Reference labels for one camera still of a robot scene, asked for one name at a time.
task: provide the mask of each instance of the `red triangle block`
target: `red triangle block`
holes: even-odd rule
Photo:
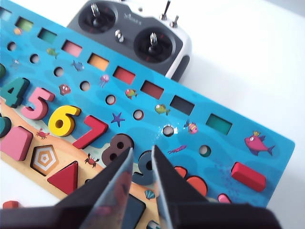
[[[48,178],[48,182],[67,195],[77,189],[78,162],[74,161]]]

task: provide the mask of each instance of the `seashell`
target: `seashell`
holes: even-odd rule
[[[147,199],[154,199],[156,197],[154,192],[151,191],[151,190],[146,190],[145,191],[145,196],[146,196]]]

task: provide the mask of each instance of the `jellyfish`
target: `jellyfish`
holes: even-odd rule
[[[100,77],[100,86],[104,87],[106,83],[109,81],[109,75],[105,74]]]

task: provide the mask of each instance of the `pink number 5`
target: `pink number 5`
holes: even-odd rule
[[[73,142],[72,145],[78,149],[84,149],[87,145],[104,134],[108,129],[108,125],[105,122],[91,115],[85,118],[84,123],[92,129]]]
[[[54,98],[55,95],[52,92],[37,87],[33,92],[33,94],[29,97],[29,101],[34,104],[35,109],[29,106],[23,107],[21,113],[29,119],[34,119],[34,120],[43,119],[46,116],[49,109],[45,100],[52,102]]]

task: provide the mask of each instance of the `pink square block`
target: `pink square block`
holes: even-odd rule
[[[67,53],[70,53],[75,57],[79,57],[82,51],[82,47],[71,41],[66,40],[66,42],[63,44],[62,50],[66,51]]]
[[[33,134],[21,126],[13,127],[1,141],[1,151],[15,161],[23,161],[28,153]]]

